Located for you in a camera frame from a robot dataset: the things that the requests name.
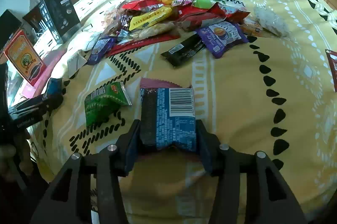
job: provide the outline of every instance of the yellow bedsheet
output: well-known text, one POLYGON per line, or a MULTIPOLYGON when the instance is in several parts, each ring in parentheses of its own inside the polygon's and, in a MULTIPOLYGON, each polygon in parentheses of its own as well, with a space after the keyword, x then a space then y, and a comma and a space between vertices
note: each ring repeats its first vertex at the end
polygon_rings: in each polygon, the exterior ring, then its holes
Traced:
MULTIPOLYGON (((81 0, 75 8, 83 24, 95 25, 102 11, 120 1, 81 0)), ((221 143, 244 153, 265 151, 305 212, 326 204, 337 182, 337 94, 325 54, 325 49, 337 51, 336 11, 322 0, 241 1, 249 11, 255 5, 274 10, 294 40, 258 38, 221 59, 205 49, 173 69, 160 54, 189 33, 84 66, 73 79, 65 75, 62 106, 45 116, 32 139, 43 177, 51 180, 74 151, 97 153, 126 133, 140 119, 139 82, 148 77, 192 84, 196 118, 221 143), (107 123, 86 128, 85 97, 118 80, 125 82, 133 105, 107 123)), ((217 179, 184 153, 163 151, 136 163, 120 185, 130 223, 206 223, 217 179)), ((239 223, 245 206, 245 185, 241 188, 239 223)), ((94 180, 92 196, 94 203, 94 180)))

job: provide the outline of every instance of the green snack bag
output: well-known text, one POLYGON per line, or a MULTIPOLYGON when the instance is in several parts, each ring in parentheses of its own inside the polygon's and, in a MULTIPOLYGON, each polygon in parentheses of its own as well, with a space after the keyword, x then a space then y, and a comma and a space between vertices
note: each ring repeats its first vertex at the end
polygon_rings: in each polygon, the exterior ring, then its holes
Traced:
POLYGON ((103 122, 121 105, 132 105, 123 82, 110 83, 93 91, 84 100, 87 127, 103 122))

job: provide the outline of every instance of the purple snack package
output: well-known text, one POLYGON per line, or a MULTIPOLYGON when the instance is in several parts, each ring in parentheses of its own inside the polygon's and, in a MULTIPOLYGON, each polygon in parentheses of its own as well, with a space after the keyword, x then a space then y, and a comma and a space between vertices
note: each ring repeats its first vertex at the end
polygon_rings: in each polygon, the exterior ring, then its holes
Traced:
POLYGON ((100 38, 94 48, 92 49, 91 55, 87 61, 88 65, 95 65, 101 61, 103 56, 111 50, 112 46, 116 43, 116 37, 105 36, 100 38))
POLYGON ((239 26, 227 21, 222 21, 195 31, 215 58, 222 57, 225 51, 235 45, 248 42, 239 26))

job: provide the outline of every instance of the california prunes package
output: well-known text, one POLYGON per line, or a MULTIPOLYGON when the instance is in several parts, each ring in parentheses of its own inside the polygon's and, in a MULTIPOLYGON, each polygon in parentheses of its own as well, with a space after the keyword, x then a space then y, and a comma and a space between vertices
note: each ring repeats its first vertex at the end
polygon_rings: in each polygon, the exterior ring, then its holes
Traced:
POLYGON ((239 26, 227 21, 197 29, 196 32, 215 58, 220 58, 235 45, 248 42, 239 26))
POLYGON ((93 91, 84 100, 87 127, 103 122, 121 105, 132 105, 123 82, 114 82, 93 91))
POLYGON ((161 55, 165 57, 173 67, 179 67, 196 53, 205 49, 205 47, 200 36, 195 34, 161 55))
POLYGON ((195 152, 194 96, 192 88, 141 89, 140 139, 149 151, 176 146, 195 152))

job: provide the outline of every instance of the black snack bar wrapper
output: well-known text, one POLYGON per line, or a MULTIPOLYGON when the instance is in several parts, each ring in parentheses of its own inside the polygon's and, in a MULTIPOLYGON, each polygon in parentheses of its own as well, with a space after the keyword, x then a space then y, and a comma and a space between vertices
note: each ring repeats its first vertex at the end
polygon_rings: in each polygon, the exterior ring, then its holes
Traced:
POLYGON ((146 88, 142 94, 140 139, 145 149, 175 146, 195 152, 194 96, 191 88, 146 88))
POLYGON ((201 37, 195 34, 161 55, 165 57, 173 67, 179 67, 205 48, 206 46, 202 42, 201 37))

